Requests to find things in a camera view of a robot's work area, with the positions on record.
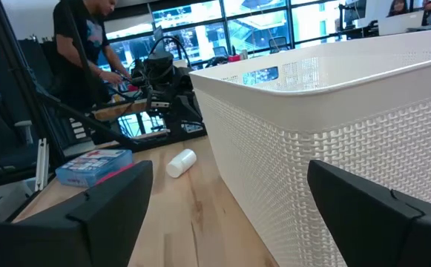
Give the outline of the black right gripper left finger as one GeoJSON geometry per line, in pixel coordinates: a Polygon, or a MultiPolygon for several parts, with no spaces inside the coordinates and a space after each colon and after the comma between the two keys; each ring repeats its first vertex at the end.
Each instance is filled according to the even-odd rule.
{"type": "Polygon", "coordinates": [[[152,186],[145,160],[22,221],[0,222],[0,267],[128,267],[152,186]]]}

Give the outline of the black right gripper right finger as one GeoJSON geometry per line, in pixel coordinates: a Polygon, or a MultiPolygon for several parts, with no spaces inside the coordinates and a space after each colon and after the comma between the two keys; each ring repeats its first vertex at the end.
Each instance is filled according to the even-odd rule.
{"type": "Polygon", "coordinates": [[[431,203],[320,160],[307,181],[348,267],[431,267],[431,203]]]}

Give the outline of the white perforated plastic basket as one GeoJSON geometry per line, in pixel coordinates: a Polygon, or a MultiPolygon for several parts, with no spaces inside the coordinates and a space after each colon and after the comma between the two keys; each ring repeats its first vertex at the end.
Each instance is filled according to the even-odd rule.
{"type": "Polygon", "coordinates": [[[319,159],[431,202],[431,30],[194,71],[220,175],[281,267],[346,267],[309,189],[319,159]]]}

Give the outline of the blue first aid box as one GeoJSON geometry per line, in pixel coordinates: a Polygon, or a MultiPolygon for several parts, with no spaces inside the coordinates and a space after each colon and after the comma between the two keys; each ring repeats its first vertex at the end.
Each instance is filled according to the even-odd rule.
{"type": "Polygon", "coordinates": [[[58,167],[56,178],[63,185],[88,188],[132,163],[130,150],[93,150],[58,167]]]}

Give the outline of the white plastic strip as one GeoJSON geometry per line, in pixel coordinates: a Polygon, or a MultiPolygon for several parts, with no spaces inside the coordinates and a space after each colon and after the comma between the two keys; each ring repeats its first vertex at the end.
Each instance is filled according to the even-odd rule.
{"type": "Polygon", "coordinates": [[[35,192],[42,191],[47,186],[49,177],[49,153],[50,150],[47,139],[40,139],[36,162],[35,192]]]}

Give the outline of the white pill bottle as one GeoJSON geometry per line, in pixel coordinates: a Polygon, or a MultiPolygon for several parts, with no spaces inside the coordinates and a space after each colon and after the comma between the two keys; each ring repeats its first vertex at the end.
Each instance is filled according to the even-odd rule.
{"type": "Polygon", "coordinates": [[[167,164],[166,173],[172,178],[178,178],[196,161],[197,155],[191,149],[185,149],[167,164]]]}

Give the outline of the wooden workbench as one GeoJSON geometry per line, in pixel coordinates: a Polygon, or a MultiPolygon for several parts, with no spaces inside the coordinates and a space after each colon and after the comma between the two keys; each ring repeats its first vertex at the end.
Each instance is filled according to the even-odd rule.
{"type": "Polygon", "coordinates": [[[136,100],[126,104],[119,102],[116,104],[116,106],[93,111],[93,115],[99,121],[110,121],[131,113],[143,112],[146,110],[146,105],[146,99],[136,100]]]}

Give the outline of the person's hand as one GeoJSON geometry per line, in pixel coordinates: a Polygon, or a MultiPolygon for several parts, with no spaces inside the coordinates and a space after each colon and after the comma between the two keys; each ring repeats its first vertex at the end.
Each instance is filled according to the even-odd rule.
{"type": "Polygon", "coordinates": [[[123,78],[118,73],[110,72],[110,71],[102,71],[99,74],[101,80],[109,82],[111,84],[120,84],[123,82],[123,78]]]}

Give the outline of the black frame pole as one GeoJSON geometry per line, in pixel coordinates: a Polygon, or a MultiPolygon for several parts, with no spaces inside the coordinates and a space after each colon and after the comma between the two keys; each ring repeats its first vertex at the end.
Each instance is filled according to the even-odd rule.
{"type": "Polygon", "coordinates": [[[56,138],[46,108],[52,107],[62,112],[64,115],[74,118],[84,126],[100,132],[105,137],[116,141],[123,148],[133,152],[137,151],[139,145],[136,141],[113,132],[105,127],[101,122],[86,117],[83,113],[65,105],[57,98],[51,96],[37,82],[33,75],[24,54],[19,46],[19,42],[11,27],[4,7],[0,0],[0,48],[10,68],[10,73],[16,80],[20,94],[24,98],[28,112],[32,121],[36,124],[36,131],[40,138],[45,138],[50,143],[50,147],[55,152],[61,152],[62,148],[56,138]]]}

